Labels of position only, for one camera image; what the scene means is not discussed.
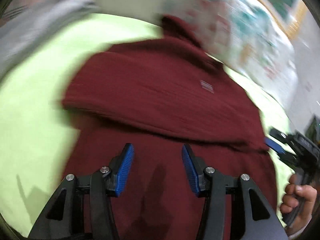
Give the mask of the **person's right hand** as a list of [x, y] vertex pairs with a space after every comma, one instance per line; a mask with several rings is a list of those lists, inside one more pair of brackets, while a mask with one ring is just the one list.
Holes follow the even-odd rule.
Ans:
[[288, 239], [296, 239], [307, 227], [312, 219], [312, 212], [317, 199], [317, 190], [314, 187], [298, 185], [296, 182], [297, 176], [293, 174], [285, 187], [285, 194], [279, 207], [282, 215], [285, 215], [291, 213], [299, 205], [297, 197], [305, 200], [302, 211], [300, 211], [294, 222], [285, 229]]

